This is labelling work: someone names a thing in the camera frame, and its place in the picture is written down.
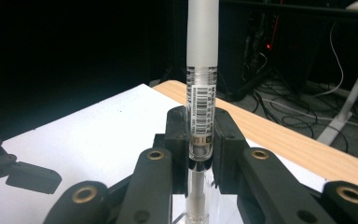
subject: cable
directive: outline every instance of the cable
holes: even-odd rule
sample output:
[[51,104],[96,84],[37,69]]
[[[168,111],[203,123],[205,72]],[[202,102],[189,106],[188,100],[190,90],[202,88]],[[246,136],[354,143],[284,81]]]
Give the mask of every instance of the cable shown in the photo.
[[339,104],[337,101],[337,97],[334,97],[334,100],[336,101],[336,105],[332,105],[329,102],[327,102],[324,98],[320,98],[320,97],[310,97],[311,99],[318,99],[319,101],[321,101],[322,103],[324,103],[325,105],[330,106],[330,108],[326,108],[326,109],[312,109],[314,112],[329,112],[329,111],[339,111],[340,108],[342,107],[343,104]]
[[[302,114],[302,115],[304,115],[304,116],[306,116],[306,117],[316,119],[315,117],[313,117],[313,116],[310,115],[310,114],[303,113],[302,111],[298,111],[298,110],[293,109],[293,108],[291,108],[291,107],[289,107],[289,106],[282,105],[282,104],[280,104],[280,103],[273,102],[273,101],[268,100],[268,99],[263,99],[263,101],[265,101],[265,102],[270,102],[270,103],[273,103],[273,104],[275,104],[275,105],[280,105],[281,107],[284,107],[284,108],[286,108],[286,109],[295,111],[295,112],[297,112],[298,114]],[[317,119],[320,119],[320,120],[333,120],[333,119],[330,119],[330,118],[320,118],[320,117],[317,117]],[[347,121],[347,123],[358,127],[358,123],[351,122],[351,121]]]
[[[264,83],[262,83],[261,85],[259,85],[258,87],[256,87],[256,89],[258,91],[267,93],[267,94],[271,94],[271,95],[276,95],[276,96],[289,96],[291,94],[290,91],[287,90],[286,86],[284,84],[282,84],[282,82],[280,81],[280,79],[276,79],[275,81],[273,80],[273,78],[269,78],[272,79],[270,81],[266,80]],[[269,91],[265,91],[265,90],[261,90],[261,88],[265,88],[268,89]]]
[[262,52],[259,52],[259,54],[264,57],[264,63],[257,69],[256,74],[260,73],[260,71],[261,71],[261,70],[267,65],[267,63],[269,62],[269,60],[267,59],[266,55],[264,55]]
[[331,26],[331,30],[330,30],[330,46],[331,46],[331,49],[332,49],[334,55],[336,56],[336,60],[337,60],[337,64],[338,64],[338,66],[339,66],[339,69],[341,70],[341,80],[339,81],[338,85],[335,86],[334,89],[332,89],[332,90],[330,90],[330,91],[325,91],[325,92],[318,93],[318,94],[316,94],[316,95],[313,95],[313,97],[315,97],[315,96],[321,96],[321,95],[326,95],[326,94],[329,94],[329,93],[331,93],[331,92],[334,92],[334,91],[338,90],[339,87],[340,87],[341,84],[342,84],[342,81],[344,80],[344,71],[342,70],[342,66],[341,66],[341,63],[339,62],[339,58],[338,58],[338,56],[337,56],[337,54],[336,54],[336,50],[334,49],[333,40],[332,40],[332,37],[331,37],[331,36],[332,36],[332,33],[333,33],[333,29],[334,29],[335,26],[336,26],[336,23],[334,22],[333,25]]
[[342,136],[342,138],[344,139],[344,142],[345,142],[345,149],[344,149],[344,152],[345,153],[349,153],[349,143],[348,143],[348,139],[347,137],[345,137],[345,134],[342,133],[342,131],[338,130],[337,128],[335,127],[332,127],[330,125],[323,125],[323,126],[327,126],[333,130],[335,130],[339,135]]
[[266,106],[264,105],[263,103],[263,98],[261,97],[261,95],[257,92],[257,91],[254,91],[254,96],[255,96],[255,99],[257,99],[257,102],[260,103],[261,107],[263,108],[263,112],[264,112],[264,115],[267,119],[269,120],[273,120],[275,121],[276,123],[278,124],[281,124],[281,122],[279,121],[278,118],[275,117],[275,115],[273,115],[267,108]]
[[295,102],[294,99],[290,99],[289,97],[275,97],[275,98],[271,99],[271,100],[270,100],[271,102],[269,102],[270,105],[271,105],[271,107],[274,108],[275,110],[277,110],[277,111],[283,113],[283,114],[287,114],[287,115],[291,115],[291,116],[296,116],[298,113],[296,113],[296,114],[289,114],[289,113],[286,113],[286,112],[284,112],[284,111],[281,111],[280,109],[278,109],[277,107],[275,107],[272,102],[275,102],[275,103],[276,103],[276,100],[277,100],[277,99],[280,99],[280,98],[283,98],[283,99],[285,99],[285,100],[288,100],[288,101],[291,102],[292,104],[298,105],[298,106],[300,106],[300,107],[306,109],[306,110],[307,110],[307,112],[305,112],[306,114],[308,114],[308,113],[310,112],[310,106],[309,106],[306,102],[304,102],[304,101],[301,101],[301,100],[300,100],[300,102],[303,103],[303,105],[301,105],[301,104],[298,104],[297,102]]
[[[285,121],[286,119],[296,119],[299,121],[299,123],[288,123],[287,121]],[[282,123],[285,125],[285,127],[293,127],[293,128],[301,128],[301,129],[305,129],[308,128],[310,130],[310,138],[313,138],[314,133],[313,133],[313,129],[312,129],[312,125],[309,125],[306,121],[293,117],[293,116],[284,116],[282,117]],[[298,124],[305,124],[305,127],[302,126],[297,126]]]
[[254,114],[254,112],[257,111],[260,103],[258,103],[257,98],[253,94],[252,94],[252,97],[255,99],[255,109],[252,110],[252,113]]

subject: white cap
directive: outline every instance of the white cap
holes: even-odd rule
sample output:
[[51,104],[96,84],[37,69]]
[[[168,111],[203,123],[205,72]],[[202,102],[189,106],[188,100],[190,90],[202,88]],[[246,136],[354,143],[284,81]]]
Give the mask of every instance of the white cap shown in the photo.
[[216,67],[219,0],[188,0],[187,66]]

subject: barcode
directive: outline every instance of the barcode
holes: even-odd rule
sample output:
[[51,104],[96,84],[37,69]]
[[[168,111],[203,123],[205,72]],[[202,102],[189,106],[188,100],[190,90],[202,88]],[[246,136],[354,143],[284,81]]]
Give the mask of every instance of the barcode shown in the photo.
[[212,135],[214,91],[214,85],[192,86],[191,132],[202,139]]
[[208,88],[197,88],[196,134],[207,133]]

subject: wooden table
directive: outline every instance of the wooden table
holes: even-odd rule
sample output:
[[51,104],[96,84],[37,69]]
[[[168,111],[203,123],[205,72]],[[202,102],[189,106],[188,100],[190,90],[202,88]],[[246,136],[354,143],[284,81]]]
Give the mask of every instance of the wooden table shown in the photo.
[[[166,81],[154,89],[186,104],[186,85],[181,82]],[[216,100],[216,106],[229,112],[246,138],[327,180],[344,180],[358,185],[357,158],[220,99]]]

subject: white table surface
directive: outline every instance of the white table surface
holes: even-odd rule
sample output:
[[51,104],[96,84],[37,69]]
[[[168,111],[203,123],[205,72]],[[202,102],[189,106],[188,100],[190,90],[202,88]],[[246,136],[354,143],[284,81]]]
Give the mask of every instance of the white table surface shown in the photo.
[[[17,161],[55,170],[62,182],[54,194],[45,194],[8,186],[7,178],[0,178],[0,224],[42,223],[53,204],[74,184],[93,180],[111,187],[131,175],[139,154],[152,147],[155,134],[165,133],[166,114],[176,106],[174,100],[140,85],[6,140],[3,148],[16,155]],[[323,178],[280,159],[301,183],[322,190]],[[185,206],[184,196],[173,198],[175,219]],[[235,197],[220,203],[235,210]],[[232,213],[219,210],[219,223],[238,221],[238,214]]]

